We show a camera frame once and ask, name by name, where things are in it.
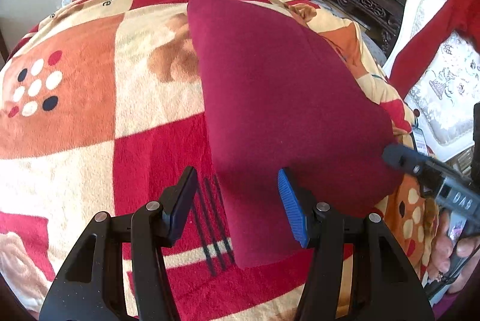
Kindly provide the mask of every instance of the bed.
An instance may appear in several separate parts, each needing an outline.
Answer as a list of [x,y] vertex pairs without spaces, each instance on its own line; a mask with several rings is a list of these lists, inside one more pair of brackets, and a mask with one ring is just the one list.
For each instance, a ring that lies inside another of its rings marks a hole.
[[[0,180],[8,195],[0,201],[0,271],[13,292],[38,313],[97,212],[132,212],[193,164],[202,184],[182,239],[164,252],[181,319],[291,319],[311,254],[246,269],[236,264],[188,32],[189,0],[64,1],[22,39],[0,73],[0,168],[8,174]],[[240,1],[292,18],[335,44],[365,96],[391,117],[395,138],[411,145],[413,115],[388,85],[358,24],[314,1]],[[355,62],[342,53],[346,48],[357,54]],[[386,195],[371,208],[423,277],[436,208],[419,198],[412,178]],[[344,258],[349,271],[348,249]],[[123,259],[126,309],[136,316],[128,247]],[[349,288],[343,290],[339,314],[348,310]]]

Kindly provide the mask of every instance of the blue gripper pad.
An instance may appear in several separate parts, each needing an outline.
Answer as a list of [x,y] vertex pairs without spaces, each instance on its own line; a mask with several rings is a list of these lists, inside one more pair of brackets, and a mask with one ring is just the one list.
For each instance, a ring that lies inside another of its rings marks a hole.
[[303,213],[293,187],[283,169],[278,171],[278,191],[280,198],[282,198],[286,216],[289,218],[293,236],[300,242],[302,248],[306,248],[309,242],[307,235],[307,216]]

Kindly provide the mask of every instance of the red dot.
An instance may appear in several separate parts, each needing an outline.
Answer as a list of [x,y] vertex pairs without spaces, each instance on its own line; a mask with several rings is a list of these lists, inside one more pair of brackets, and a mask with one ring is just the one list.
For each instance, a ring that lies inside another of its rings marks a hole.
[[20,111],[20,109],[18,108],[18,106],[12,107],[12,109],[11,109],[10,112],[8,113],[8,117],[9,117],[9,118],[13,118],[15,115],[18,114],[18,111]]
[[415,252],[415,241],[410,240],[409,249],[408,251],[406,251],[406,256],[410,257],[411,255],[413,255],[413,252]]
[[57,50],[56,52],[53,52],[50,57],[49,57],[49,65],[55,65],[58,61],[60,61],[60,58],[62,57],[62,51]]

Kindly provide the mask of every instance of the polka dot pattern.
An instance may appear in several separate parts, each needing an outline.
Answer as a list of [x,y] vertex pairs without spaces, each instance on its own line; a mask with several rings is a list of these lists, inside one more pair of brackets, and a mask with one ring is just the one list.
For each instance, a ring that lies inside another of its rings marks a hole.
[[402,218],[405,217],[405,203],[403,201],[398,205],[398,212]]
[[403,236],[405,240],[411,238],[412,234],[413,234],[413,221],[406,220],[403,224]]
[[59,102],[58,96],[50,96],[43,101],[42,108],[44,111],[52,111]]
[[47,87],[50,90],[55,89],[60,84],[60,82],[62,81],[62,78],[63,78],[63,74],[61,73],[61,71],[56,70],[56,71],[52,72],[46,78],[45,87]]
[[22,98],[24,93],[25,93],[25,87],[23,85],[21,85],[13,93],[13,101],[15,103],[18,103],[20,101],[20,99]]
[[30,88],[28,89],[28,96],[37,96],[40,92],[40,89],[42,89],[42,80],[38,78],[30,85]]
[[9,118],[13,118],[15,115],[18,114],[18,111],[20,111],[20,108],[18,108],[18,106],[12,107],[12,109],[11,109],[10,112],[8,113],[8,117],[9,117]]
[[409,191],[409,203],[414,205],[419,200],[420,196],[416,189],[411,188]]
[[32,68],[30,69],[30,73],[32,74],[32,76],[36,76],[42,71],[43,64],[44,64],[43,58],[40,58],[34,62],[34,64],[32,65]]
[[18,74],[18,77],[17,77],[17,80],[19,83],[25,80],[25,77],[27,77],[27,73],[28,73],[28,70],[26,68],[22,69],[22,71]]
[[53,52],[49,57],[49,61],[48,61],[49,65],[50,66],[56,65],[56,63],[60,61],[61,57],[62,57],[61,50],[57,50],[56,52]]
[[23,116],[32,116],[37,111],[38,104],[36,101],[29,101],[22,109]]
[[410,240],[410,243],[409,243],[409,248],[408,250],[406,251],[406,256],[407,257],[410,257],[411,255],[413,255],[413,252],[415,252],[415,241],[413,240]]
[[421,217],[422,217],[422,209],[420,208],[420,206],[417,206],[412,213],[413,222],[415,224],[418,224],[420,222]]

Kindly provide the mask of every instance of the metal screw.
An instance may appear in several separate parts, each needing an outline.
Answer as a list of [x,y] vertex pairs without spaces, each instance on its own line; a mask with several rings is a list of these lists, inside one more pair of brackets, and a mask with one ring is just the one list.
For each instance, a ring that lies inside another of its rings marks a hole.
[[95,220],[96,220],[97,222],[102,222],[102,221],[104,221],[106,218],[107,218],[107,213],[104,212],[104,211],[101,211],[101,212],[98,212],[97,214],[95,214]]
[[150,210],[151,212],[159,207],[160,203],[158,203],[156,200],[147,203],[147,210]]
[[318,202],[317,203],[317,210],[320,212],[327,212],[330,210],[330,205],[325,202]]
[[371,220],[372,222],[375,222],[376,224],[382,220],[380,215],[378,215],[376,212],[371,212],[368,215],[368,219]]

